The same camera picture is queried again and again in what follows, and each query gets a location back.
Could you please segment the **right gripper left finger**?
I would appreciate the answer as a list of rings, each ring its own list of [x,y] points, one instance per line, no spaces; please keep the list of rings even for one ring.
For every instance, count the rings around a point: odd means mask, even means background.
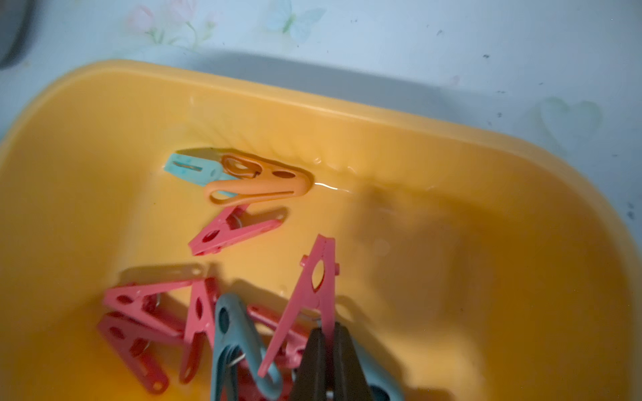
[[[289,394],[290,401],[327,400],[328,351],[323,330],[321,328],[313,329]]]

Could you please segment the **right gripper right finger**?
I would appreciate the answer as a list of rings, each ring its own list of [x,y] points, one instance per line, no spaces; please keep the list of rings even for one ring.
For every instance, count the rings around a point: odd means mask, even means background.
[[[349,330],[338,322],[334,326],[333,367],[334,400],[374,400]]]

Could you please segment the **pink-red clothespin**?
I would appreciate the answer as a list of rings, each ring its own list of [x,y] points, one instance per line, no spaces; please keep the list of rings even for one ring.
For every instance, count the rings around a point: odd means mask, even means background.
[[[335,277],[339,275],[335,251],[334,238],[318,235],[312,251],[302,257],[300,264],[303,270],[258,368],[259,377],[263,378],[268,372],[289,329],[303,309],[320,313],[326,356],[329,357],[334,342]]]

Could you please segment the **yellow plastic storage box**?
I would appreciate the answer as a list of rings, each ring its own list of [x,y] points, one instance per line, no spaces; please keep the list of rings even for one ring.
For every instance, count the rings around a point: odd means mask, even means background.
[[[168,156],[228,148],[310,172],[249,208],[284,224],[219,254],[219,212]],[[409,400],[638,400],[641,259],[576,170],[504,135],[132,61],[65,76],[1,147],[1,397],[147,400],[100,336],[117,284],[215,277],[286,307],[317,236],[337,314]]]

